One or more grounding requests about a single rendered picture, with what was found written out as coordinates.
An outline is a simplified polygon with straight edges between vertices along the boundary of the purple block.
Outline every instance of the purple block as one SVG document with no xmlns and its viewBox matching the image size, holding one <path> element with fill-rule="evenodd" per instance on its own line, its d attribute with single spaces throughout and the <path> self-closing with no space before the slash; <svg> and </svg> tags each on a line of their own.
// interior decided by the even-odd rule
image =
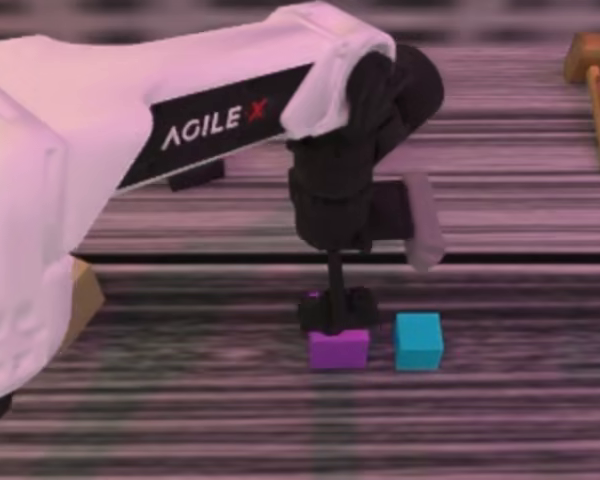
<svg viewBox="0 0 600 480">
<path fill-rule="evenodd" d="M 345 330 L 339 335 L 309 333 L 310 368 L 365 368 L 369 353 L 369 330 Z"/>
</svg>

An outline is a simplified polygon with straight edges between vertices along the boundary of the wooden hammer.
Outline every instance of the wooden hammer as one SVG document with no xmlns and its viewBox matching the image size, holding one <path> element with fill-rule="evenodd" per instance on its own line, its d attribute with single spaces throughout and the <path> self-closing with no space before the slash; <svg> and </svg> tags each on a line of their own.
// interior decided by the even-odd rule
<svg viewBox="0 0 600 480">
<path fill-rule="evenodd" d="M 564 62 L 564 78 L 569 83 L 587 82 L 600 147 L 600 33 L 578 33 L 573 37 Z"/>
</svg>

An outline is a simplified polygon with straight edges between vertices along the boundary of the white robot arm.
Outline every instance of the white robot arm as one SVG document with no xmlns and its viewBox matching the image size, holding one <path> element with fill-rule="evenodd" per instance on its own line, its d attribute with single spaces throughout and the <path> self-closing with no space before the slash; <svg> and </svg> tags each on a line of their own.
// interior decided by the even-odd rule
<svg viewBox="0 0 600 480">
<path fill-rule="evenodd" d="M 71 257 L 112 196 L 347 123 L 347 78 L 393 39 L 322 2 L 132 46 L 0 41 L 0 397 L 57 351 Z"/>
</svg>

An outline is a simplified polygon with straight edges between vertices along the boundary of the hammer head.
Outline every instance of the hammer head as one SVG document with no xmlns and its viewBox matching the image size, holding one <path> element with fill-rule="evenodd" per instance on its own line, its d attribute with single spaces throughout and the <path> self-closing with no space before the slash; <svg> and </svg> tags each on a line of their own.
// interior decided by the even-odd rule
<svg viewBox="0 0 600 480">
<path fill-rule="evenodd" d="M 564 62 L 564 78 L 568 83 L 584 83 L 587 70 L 600 68 L 600 33 L 577 33 Z"/>
</svg>

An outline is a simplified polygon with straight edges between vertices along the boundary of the table surface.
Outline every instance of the table surface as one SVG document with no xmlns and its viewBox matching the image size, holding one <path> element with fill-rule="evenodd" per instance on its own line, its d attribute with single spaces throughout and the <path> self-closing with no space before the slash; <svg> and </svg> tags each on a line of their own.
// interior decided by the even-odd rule
<svg viewBox="0 0 600 480">
<path fill-rule="evenodd" d="M 427 50 L 445 108 L 378 177 L 431 173 L 451 252 L 600 252 L 565 50 Z M 223 181 L 124 195 L 79 252 L 308 252 L 289 164 L 268 145 Z M 323 266 L 96 267 L 107 305 L 0 423 L 0 479 L 600 480 L 600 265 L 350 265 L 385 319 L 356 373 L 307 369 L 294 305 Z M 422 310 L 441 312 L 442 368 L 394 372 L 392 319 Z"/>
<path fill-rule="evenodd" d="M 589 97 L 562 78 L 565 46 L 425 50 L 445 78 L 445 105 L 377 177 L 431 174 L 450 252 L 600 253 Z M 227 178 L 213 184 L 116 198 L 79 253 L 310 252 L 295 235 L 290 162 L 282 144 L 269 144 L 229 158 Z"/>
</svg>

